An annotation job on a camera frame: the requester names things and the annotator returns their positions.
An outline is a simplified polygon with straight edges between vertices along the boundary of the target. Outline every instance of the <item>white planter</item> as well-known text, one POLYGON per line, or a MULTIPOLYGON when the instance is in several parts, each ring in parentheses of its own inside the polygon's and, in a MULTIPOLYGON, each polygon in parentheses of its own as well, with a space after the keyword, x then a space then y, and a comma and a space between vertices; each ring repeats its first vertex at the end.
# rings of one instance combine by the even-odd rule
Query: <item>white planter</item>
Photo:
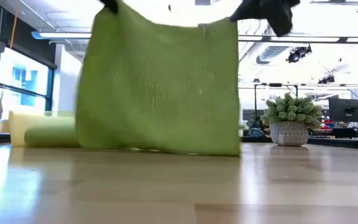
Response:
POLYGON ((272 141, 279 146, 302 146, 308 142, 309 133, 305 124, 283 121, 270 125, 272 141))

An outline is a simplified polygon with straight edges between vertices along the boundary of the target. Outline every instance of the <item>window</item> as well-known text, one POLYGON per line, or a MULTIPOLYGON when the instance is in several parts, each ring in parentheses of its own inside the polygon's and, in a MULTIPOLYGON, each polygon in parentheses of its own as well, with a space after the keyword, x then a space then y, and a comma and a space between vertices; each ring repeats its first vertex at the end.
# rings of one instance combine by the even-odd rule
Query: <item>window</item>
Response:
POLYGON ((18 52, 5 48, 0 60, 0 83, 47 94, 49 68, 18 52))
POLYGON ((0 58, 2 119, 10 111, 44 112, 51 105, 52 70, 19 52, 5 48, 0 58))
POLYGON ((0 88, 2 96, 2 119, 8 119, 9 111, 43 112, 45 98, 0 88))

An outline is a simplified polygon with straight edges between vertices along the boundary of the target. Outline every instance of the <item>green towel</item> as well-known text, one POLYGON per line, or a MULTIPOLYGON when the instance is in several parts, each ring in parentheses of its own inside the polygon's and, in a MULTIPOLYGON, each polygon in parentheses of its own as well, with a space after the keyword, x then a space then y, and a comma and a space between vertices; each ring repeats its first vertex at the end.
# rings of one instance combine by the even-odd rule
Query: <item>green towel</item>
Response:
POLYGON ((239 155, 237 25, 154 24, 118 1, 94 20, 78 86, 85 148, 239 155))

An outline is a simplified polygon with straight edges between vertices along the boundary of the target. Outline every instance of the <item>computer monitor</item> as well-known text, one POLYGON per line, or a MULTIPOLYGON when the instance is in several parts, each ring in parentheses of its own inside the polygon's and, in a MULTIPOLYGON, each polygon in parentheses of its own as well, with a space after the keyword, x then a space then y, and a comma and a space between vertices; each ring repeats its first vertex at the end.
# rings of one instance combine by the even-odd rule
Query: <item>computer monitor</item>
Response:
MULTIPOLYGON (((264 110, 257 110, 256 117, 261 117, 264 113, 264 110)), ((253 116, 255 116, 255 110, 242 110, 243 121, 250 121, 253 116)))
POLYGON ((358 122, 358 100, 330 98, 328 103, 331 121, 358 122))

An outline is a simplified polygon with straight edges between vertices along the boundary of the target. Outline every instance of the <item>potted plant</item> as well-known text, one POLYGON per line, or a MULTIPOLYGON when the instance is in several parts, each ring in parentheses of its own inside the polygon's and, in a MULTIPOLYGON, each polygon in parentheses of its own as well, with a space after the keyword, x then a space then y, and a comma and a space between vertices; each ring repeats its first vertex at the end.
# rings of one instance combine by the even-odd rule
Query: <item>potted plant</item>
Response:
POLYGON ((313 104, 311 97, 292 98, 290 93, 284 98, 266 101, 261 120, 270 126, 272 141, 279 146, 302 146, 308 142, 308 128, 317 129, 321 123, 321 107, 313 104))

